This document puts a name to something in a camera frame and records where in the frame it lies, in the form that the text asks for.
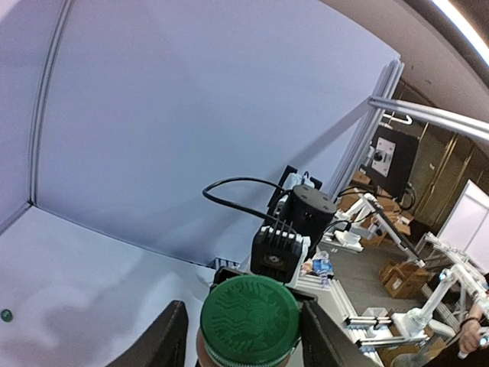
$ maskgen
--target green dot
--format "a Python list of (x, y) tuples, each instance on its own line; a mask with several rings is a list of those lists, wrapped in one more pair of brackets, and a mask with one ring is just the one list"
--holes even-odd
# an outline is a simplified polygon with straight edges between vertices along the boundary
[(2, 321), (10, 323), (14, 319), (14, 314), (12, 311), (5, 309), (0, 313), (0, 317), (2, 318)]

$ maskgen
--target water bottle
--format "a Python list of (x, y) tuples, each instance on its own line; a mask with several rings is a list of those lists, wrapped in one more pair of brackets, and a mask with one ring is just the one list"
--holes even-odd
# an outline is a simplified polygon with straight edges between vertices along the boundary
[(333, 276), (333, 264), (326, 251), (320, 251), (313, 257), (313, 272), (321, 278), (321, 285), (327, 287)]

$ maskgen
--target white partition wall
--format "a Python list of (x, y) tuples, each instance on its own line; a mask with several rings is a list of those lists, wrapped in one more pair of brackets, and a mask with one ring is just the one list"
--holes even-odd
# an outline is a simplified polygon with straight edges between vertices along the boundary
[(489, 272), (489, 196), (468, 181), (438, 238), (465, 251)]
[(0, 2), (0, 230), (27, 206), (32, 109), (60, 4)]
[[(76, 1), (50, 85), (37, 204), (154, 251), (241, 261), (261, 221), (222, 178), (324, 190), (396, 52), (316, 0)], [(265, 210), (272, 190), (216, 194)]]

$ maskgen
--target black monitor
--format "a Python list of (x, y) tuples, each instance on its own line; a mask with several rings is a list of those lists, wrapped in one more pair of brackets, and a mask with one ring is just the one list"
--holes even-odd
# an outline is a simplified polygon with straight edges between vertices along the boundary
[(381, 125), (372, 138), (372, 159), (362, 167), (374, 185), (394, 198), (401, 198), (413, 170), (418, 145), (416, 136)]

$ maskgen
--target white panel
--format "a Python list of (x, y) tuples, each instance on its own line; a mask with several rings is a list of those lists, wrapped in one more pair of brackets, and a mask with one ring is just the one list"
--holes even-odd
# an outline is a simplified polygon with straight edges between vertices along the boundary
[(481, 268), (482, 274), (489, 273), (489, 216), (486, 217), (465, 252)]
[(0, 226), (28, 201), (32, 109), (60, 3), (0, 2)]
[[(50, 88), (39, 204), (206, 263), (241, 261), (261, 221), (207, 203), (287, 164), (329, 186), (398, 55), (316, 0), (77, 1)], [(265, 210), (272, 190), (217, 194)]]
[(489, 196), (472, 181), (467, 182), (464, 195), (471, 197), (489, 210)]
[(32, 208), (0, 237), (0, 365), (103, 367), (172, 300), (189, 314), (186, 366), (212, 269), (110, 239)]
[(465, 250), (488, 213), (489, 196), (475, 183), (468, 181), (438, 238), (447, 241), (451, 246)]
[(465, 250), (486, 215), (487, 209), (484, 206), (464, 196), (459, 200), (454, 216), (438, 237), (451, 246)]

